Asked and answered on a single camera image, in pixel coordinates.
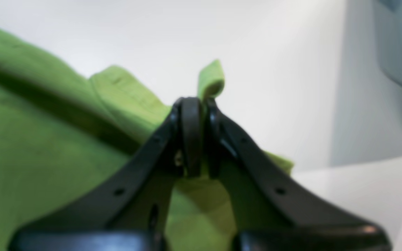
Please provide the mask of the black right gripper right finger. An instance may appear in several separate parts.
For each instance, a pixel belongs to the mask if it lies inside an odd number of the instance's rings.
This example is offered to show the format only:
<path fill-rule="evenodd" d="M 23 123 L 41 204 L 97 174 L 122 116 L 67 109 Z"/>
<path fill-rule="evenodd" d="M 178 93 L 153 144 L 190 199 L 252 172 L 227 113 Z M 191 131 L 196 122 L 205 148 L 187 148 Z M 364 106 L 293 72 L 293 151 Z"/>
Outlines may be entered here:
<path fill-rule="evenodd" d="M 212 178 L 230 197 L 232 251 L 390 251 L 382 227 L 314 195 L 257 146 L 215 100 L 206 102 Z"/>

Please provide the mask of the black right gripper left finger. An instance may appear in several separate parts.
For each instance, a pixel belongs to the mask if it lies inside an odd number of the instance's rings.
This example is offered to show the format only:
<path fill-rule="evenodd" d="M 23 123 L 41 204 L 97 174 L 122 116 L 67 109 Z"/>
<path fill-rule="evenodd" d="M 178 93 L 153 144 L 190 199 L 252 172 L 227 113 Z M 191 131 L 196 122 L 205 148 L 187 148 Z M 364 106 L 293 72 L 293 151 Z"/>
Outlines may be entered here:
<path fill-rule="evenodd" d="M 202 107 L 180 98 L 134 157 L 105 182 L 20 227 L 10 251 L 164 251 L 163 229 L 179 178 L 201 175 Z"/>

